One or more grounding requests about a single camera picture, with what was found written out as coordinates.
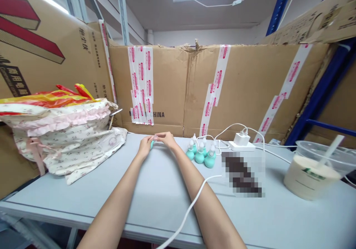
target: white straw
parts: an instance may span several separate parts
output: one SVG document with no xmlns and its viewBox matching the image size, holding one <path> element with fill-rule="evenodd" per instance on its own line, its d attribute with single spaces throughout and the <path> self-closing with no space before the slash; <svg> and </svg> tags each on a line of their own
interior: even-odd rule
<svg viewBox="0 0 356 249">
<path fill-rule="evenodd" d="M 329 149 L 325 152 L 324 157 L 320 160 L 316 168 L 320 168 L 322 165 L 329 161 L 330 156 L 333 154 L 335 149 L 340 145 L 345 136 L 337 135 L 335 140 L 330 145 Z"/>
</svg>

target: hand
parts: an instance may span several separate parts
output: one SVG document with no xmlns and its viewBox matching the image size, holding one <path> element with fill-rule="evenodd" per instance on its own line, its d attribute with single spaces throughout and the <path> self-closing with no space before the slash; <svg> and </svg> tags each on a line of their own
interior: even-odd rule
<svg viewBox="0 0 356 249">
<path fill-rule="evenodd" d="M 138 149 L 137 156 L 141 157 L 143 160 L 148 156 L 151 150 L 151 142 L 153 141 L 152 135 L 144 137 L 140 142 L 140 148 Z"/>
<path fill-rule="evenodd" d="M 169 149 L 174 149 L 176 147 L 179 147 L 177 142 L 175 141 L 173 134 L 170 132 L 162 132 L 162 133 L 157 133 L 156 134 L 158 137 L 155 138 L 156 141 L 163 142 L 165 146 L 167 146 Z"/>
</svg>

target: pink ribbon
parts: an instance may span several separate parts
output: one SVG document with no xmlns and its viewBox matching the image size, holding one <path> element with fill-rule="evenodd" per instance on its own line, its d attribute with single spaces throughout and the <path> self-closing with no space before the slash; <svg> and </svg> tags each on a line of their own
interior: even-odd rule
<svg viewBox="0 0 356 249">
<path fill-rule="evenodd" d="M 53 157 L 60 157 L 61 153 L 57 152 L 55 149 L 52 149 L 51 147 L 44 145 L 41 143 L 40 139 L 38 138 L 28 138 L 26 141 L 26 152 L 31 152 L 33 155 L 33 158 L 38 166 L 38 169 L 40 170 L 40 174 L 41 176 L 43 176 L 46 172 L 45 172 L 45 166 L 43 164 L 43 148 L 46 148 L 48 150 L 52 150 L 54 152 L 56 152 L 57 154 Z"/>
</svg>

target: red and yellow plastic bag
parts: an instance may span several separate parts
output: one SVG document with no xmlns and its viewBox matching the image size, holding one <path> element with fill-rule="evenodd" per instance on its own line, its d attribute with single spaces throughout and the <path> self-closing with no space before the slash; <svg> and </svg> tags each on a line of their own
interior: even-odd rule
<svg viewBox="0 0 356 249">
<path fill-rule="evenodd" d="M 22 97 L 0 99 L 0 104 L 20 103 L 42 106 L 46 108 L 59 108 L 74 106 L 78 104 L 99 102 L 95 100 L 83 84 L 75 84 L 78 93 L 62 86 L 57 85 L 59 90 L 53 92 L 38 92 L 33 95 Z M 13 115 L 18 113 L 0 113 L 0 116 Z"/>
</svg>

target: pink ruffle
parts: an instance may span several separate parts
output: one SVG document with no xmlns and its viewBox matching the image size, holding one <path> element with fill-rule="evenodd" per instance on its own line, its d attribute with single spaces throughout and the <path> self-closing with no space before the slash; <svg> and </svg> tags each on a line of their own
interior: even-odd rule
<svg viewBox="0 0 356 249">
<path fill-rule="evenodd" d="M 85 110 L 64 116 L 45 117 L 39 120 L 25 122 L 14 128 L 27 130 L 28 136 L 41 136 L 47 132 L 65 129 L 71 125 L 86 124 L 90 120 L 102 119 L 110 114 L 108 107 Z"/>
</svg>

